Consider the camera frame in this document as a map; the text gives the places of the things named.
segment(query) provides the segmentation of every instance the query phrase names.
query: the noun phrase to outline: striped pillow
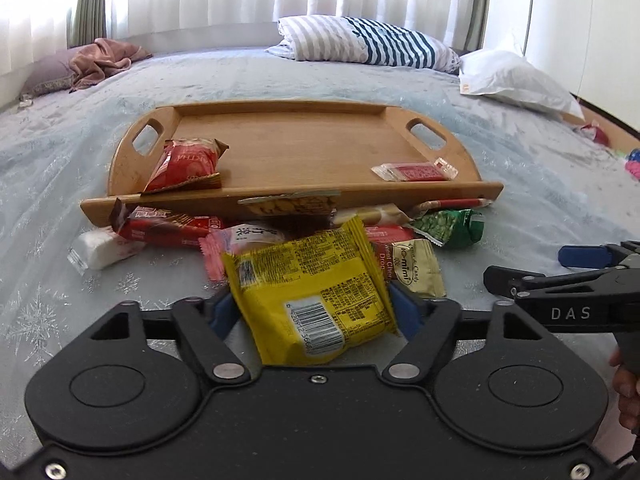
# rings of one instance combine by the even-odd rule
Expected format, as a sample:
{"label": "striped pillow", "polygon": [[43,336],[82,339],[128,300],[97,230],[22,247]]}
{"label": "striped pillow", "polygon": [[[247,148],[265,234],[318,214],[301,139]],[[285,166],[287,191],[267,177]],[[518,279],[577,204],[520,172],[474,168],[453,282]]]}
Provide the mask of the striped pillow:
{"label": "striped pillow", "polygon": [[458,55],[425,34],[363,18],[290,16],[278,20],[284,36],[267,49],[296,61],[343,61],[455,72]]}

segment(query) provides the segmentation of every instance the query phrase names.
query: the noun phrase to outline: finger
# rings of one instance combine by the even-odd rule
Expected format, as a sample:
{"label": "finger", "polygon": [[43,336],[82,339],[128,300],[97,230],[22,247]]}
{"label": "finger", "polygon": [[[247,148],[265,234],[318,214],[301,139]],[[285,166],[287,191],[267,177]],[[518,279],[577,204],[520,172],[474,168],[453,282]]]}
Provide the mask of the finger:
{"label": "finger", "polygon": [[636,376],[621,366],[613,376],[612,386],[620,395],[625,396],[627,399],[631,399],[636,396],[637,382],[638,379],[636,379]]}
{"label": "finger", "polygon": [[620,426],[627,428],[628,430],[633,431],[638,427],[638,419],[634,416],[627,415],[626,413],[620,413],[618,421],[620,422]]}
{"label": "finger", "polygon": [[640,397],[627,399],[626,397],[621,396],[618,399],[618,407],[620,409],[620,413],[638,418],[638,416],[640,416]]}
{"label": "finger", "polygon": [[613,354],[609,358],[609,364],[611,366],[620,366],[622,364],[622,354],[620,352],[620,348],[616,348],[616,351],[613,352]]}

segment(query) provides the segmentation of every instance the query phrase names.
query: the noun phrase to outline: green curtain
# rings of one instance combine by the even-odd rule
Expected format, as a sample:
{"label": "green curtain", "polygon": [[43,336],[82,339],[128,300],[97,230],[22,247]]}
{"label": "green curtain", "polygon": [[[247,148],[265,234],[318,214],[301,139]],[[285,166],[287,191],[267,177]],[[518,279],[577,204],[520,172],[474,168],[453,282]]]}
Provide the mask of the green curtain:
{"label": "green curtain", "polygon": [[474,0],[471,11],[471,24],[469,25],[469,32],[466,34],[465,50],[471,51],[482,48],[488,7],[489,0]]}
{"label": "green curtain", "polygon": [[107,36],[104,0],[78,0],[71,27],[70,46],[93,43]]}

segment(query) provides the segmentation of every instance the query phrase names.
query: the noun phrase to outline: wooden tray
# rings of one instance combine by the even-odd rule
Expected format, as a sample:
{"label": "wooden tray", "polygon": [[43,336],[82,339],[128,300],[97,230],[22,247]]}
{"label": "wooden tray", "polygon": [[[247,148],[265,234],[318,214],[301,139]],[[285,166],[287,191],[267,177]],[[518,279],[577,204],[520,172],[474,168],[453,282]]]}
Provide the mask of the wooden tray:
{"label": "wooden tray", "polygon": [[[446,144],[432,150],[411,128],[428,127]],[[133,147],[145,126],[158,141],[147,155]],[[221,189],[142,194],[165,140],[216,138],[229,145],[220,158]],[[458,170],[449,182],[385,182],[371,167],[385,162],[435,161]],[[106,198],[84,200],[82,211],[107,226],[116,197],[127,204],[191,215],[249,219],[239,200],[292,192],[333,190],[335,207],[393,202],[402,209],[425,200],[489,198],[500,182],[483,182],[464,146],[446,128],[404,108],[357,102],[238,101],[159,107],[137,120],[113,156]]]}

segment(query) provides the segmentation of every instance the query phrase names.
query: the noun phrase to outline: barcode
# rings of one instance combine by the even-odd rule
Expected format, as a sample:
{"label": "barcode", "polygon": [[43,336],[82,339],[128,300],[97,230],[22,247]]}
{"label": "barcode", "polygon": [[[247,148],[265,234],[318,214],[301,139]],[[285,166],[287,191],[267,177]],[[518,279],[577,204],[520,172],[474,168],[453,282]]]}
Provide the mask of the barcode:
{"label": "barcode", "polygon": [[319,297],[290,301],[287,310],[305,344],[306,354],[325,354],[344,346],[344,335]]}
{"label": "barcode", "polygon": [[257,280],[255,279],[254,264],[251,260],[242,260],[238,265],[238,280],[240,280],[242,288],[255,285]]}

